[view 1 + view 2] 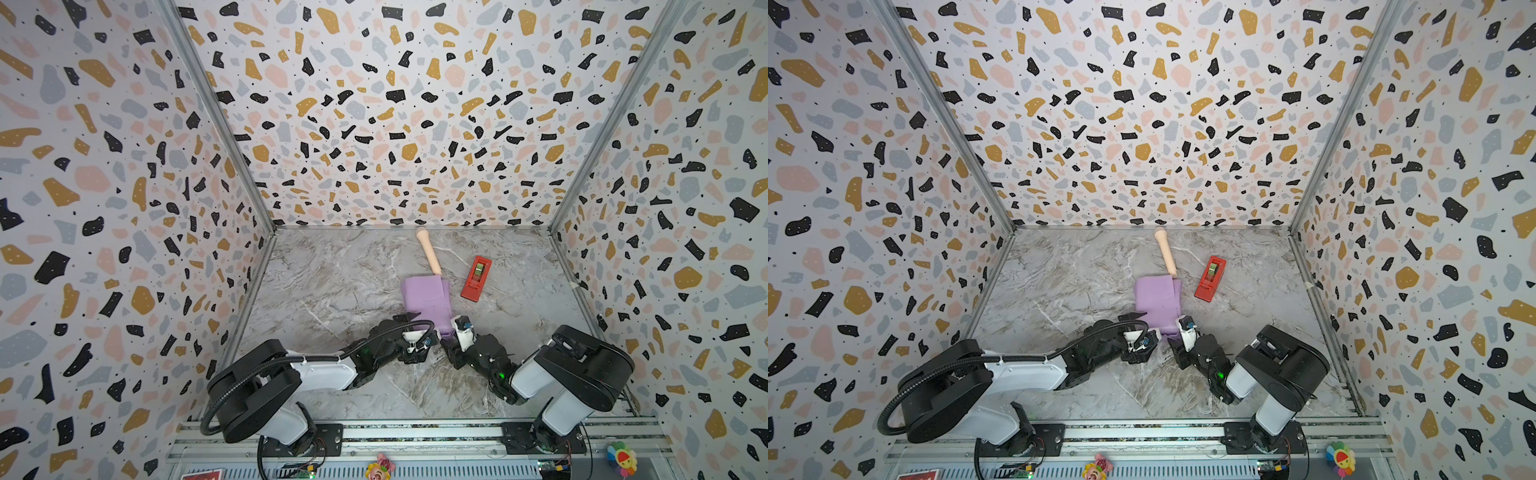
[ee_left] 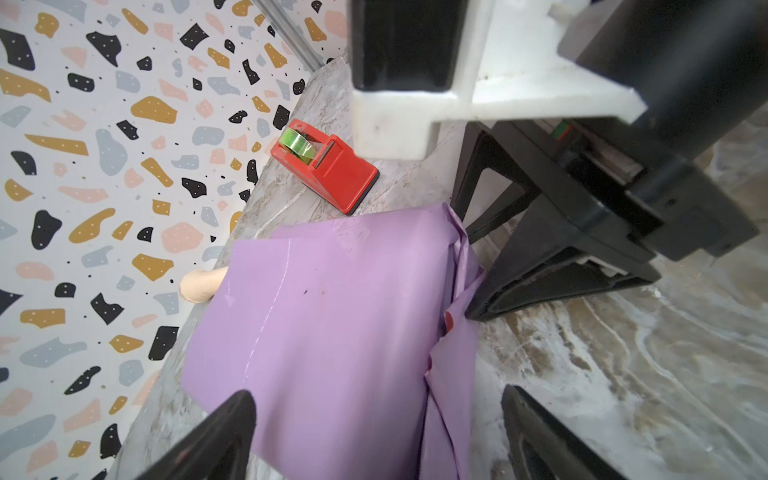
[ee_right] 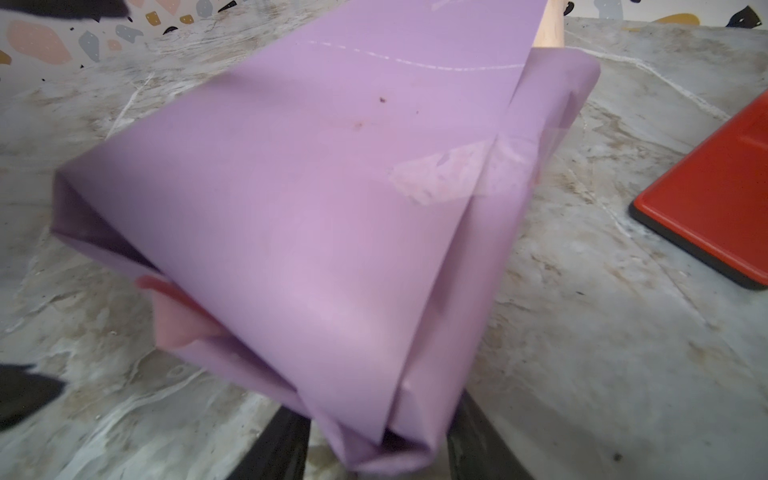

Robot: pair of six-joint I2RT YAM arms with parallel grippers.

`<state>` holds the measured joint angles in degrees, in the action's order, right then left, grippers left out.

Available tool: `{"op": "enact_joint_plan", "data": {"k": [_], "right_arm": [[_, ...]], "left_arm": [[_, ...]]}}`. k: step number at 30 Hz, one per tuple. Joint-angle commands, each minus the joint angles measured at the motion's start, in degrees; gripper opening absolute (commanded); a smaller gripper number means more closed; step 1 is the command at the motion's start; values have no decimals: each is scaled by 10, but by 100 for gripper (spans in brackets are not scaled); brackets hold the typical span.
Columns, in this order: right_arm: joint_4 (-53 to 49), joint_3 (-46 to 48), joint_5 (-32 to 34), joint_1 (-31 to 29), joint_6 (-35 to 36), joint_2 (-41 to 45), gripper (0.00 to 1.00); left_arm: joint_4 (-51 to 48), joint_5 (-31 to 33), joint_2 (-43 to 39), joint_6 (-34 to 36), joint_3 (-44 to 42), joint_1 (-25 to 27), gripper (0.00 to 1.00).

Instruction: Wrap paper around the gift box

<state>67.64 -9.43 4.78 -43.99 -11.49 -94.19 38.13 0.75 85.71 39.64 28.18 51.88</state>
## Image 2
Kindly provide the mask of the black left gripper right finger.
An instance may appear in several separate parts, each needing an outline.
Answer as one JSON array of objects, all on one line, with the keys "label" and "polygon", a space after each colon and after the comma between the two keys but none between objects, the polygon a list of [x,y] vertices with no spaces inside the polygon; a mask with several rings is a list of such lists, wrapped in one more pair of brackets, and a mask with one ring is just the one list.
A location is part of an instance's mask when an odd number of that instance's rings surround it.
[{"label": "black left gripper right finger", "polygon": [[507,385],[501,406],[517,479],[624,477],[522,387]]}]

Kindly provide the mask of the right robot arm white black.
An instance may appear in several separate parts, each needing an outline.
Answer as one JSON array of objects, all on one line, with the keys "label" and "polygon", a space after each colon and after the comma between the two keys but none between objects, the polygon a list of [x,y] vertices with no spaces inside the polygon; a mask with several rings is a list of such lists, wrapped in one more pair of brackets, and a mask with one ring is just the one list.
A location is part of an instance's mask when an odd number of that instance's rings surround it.
[{"label": "right robot arm white black", "polygon": [[491,170],[508,187],[468,237],[516,221],[469,319],[650,285],[657,256],[720,257],[757,235],[695,158],[767,100],[765,2],[625,1],[578,63],[637,90],[647,109],[631,124],[466,126],[452,209],[464,216]]}]

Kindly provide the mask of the red tape dispenser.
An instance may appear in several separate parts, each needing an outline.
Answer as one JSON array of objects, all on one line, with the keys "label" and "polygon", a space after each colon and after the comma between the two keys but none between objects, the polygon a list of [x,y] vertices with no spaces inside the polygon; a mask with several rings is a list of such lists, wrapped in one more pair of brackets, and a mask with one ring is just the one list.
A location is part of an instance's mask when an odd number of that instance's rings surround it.
[{"label": "red tape dispenser", "polygon": [[337,135],[292,120],[271,148],[271,157],[344,215],[352,215],[379,179],[379,170],[358,157]]}]

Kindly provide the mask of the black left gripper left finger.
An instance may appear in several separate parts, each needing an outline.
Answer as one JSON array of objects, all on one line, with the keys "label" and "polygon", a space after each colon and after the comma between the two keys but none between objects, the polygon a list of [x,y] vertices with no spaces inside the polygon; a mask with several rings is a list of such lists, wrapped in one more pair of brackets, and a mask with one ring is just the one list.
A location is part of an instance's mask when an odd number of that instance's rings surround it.
[{"label": "black left gripper left finger", "polygon": [[139,479],[243,479],[256,424],[256,402],[239,390]]}]

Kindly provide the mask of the pink wrapping paper sheet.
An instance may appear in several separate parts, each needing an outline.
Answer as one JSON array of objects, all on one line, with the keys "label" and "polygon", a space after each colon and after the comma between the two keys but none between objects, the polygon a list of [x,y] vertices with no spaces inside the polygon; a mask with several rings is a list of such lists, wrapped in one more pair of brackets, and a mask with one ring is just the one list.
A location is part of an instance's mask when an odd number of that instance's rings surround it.
[{"label": "pink wrapping paper sheet", "polygon": [[248,390],[288,479],[465,479],[483,276],[443,203],[237,241],[182,387],[206,411]]}]

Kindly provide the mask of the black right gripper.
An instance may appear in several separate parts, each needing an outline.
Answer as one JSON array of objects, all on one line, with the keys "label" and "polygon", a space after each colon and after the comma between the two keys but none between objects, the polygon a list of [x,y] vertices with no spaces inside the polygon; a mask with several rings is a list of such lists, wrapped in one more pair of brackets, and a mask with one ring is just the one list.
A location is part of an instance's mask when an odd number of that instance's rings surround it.
[{"label": "black right gripper", "polygon": [[460,219],[487,169],[511,184],[465,228],[471,244],[529,208],[466,307],[471,320],[650,285],[657,256],[722,257],[758,233],[691,161],[610,121],[561,135],[514,121],[509,153],[467,123],[450,201]]}]

